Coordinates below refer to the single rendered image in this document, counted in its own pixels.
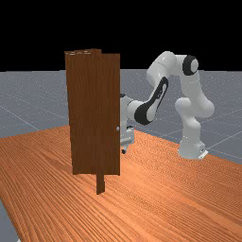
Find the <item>brown wooden door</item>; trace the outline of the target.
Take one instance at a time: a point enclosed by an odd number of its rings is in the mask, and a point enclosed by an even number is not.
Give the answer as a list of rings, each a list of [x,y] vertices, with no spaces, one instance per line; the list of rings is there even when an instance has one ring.
[[[65,53],[72,169],[104,177],[120,173],[120,56],[99,49]]]

